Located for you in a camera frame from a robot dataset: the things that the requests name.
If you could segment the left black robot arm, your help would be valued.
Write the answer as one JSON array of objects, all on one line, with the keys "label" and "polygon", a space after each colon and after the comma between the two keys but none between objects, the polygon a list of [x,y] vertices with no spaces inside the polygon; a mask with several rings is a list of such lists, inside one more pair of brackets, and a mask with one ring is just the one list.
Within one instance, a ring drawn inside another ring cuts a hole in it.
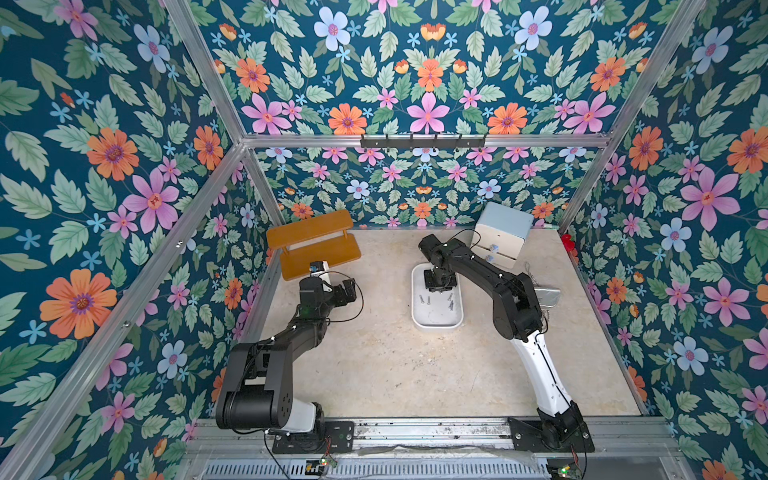
[{"label": "left black robot arm", "polygon": [[356,280],[347,275],[335,285],[327,273],[302,279],[299,303],[286,328],[255,343],[240,343],[230,353],[216,401],[217,426],[236,433],[321,431],[321,406],[294,397],[293,364],[321,344],[333,309],[361,299]]}]

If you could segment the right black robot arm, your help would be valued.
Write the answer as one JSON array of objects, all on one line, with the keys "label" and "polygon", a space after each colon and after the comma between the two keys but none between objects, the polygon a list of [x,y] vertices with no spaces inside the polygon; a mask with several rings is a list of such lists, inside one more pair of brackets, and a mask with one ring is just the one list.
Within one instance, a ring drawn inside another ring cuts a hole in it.
[{"label": "right black robot arm", "polygon": [[493,325],[518,352],[533,387],[546,442],[561,444],[578,431],[585,433],[580,408],[567,393],[548,351],[544,313],[531,277],[500,269],[456,238],[441,241],[430,234],[418,248],[432,265],[424,274],[429,291],[448,291],[461,275],[490,297]]}]

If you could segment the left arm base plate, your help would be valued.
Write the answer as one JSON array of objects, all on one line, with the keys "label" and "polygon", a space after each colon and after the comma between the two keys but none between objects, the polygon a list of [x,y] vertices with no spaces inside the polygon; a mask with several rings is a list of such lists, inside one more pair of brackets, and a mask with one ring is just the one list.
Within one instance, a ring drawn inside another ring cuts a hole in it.
[{"label": "left arm base plate", "polygon": [[275,435],[271,451],[276,454],[339,454],[353,450],[355,423],[330,421],[308,433]]}]

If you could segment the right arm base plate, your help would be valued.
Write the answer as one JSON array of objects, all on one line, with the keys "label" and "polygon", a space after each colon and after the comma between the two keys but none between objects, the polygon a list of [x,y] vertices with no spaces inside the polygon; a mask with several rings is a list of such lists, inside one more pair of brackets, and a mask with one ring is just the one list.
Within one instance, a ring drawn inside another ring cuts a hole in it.
[{"label": "right arm base plate", "polygon": [[507,424],[516,450],[533,453],[594,453],[595,445],[584,421],[565,424],[509,417]]}]

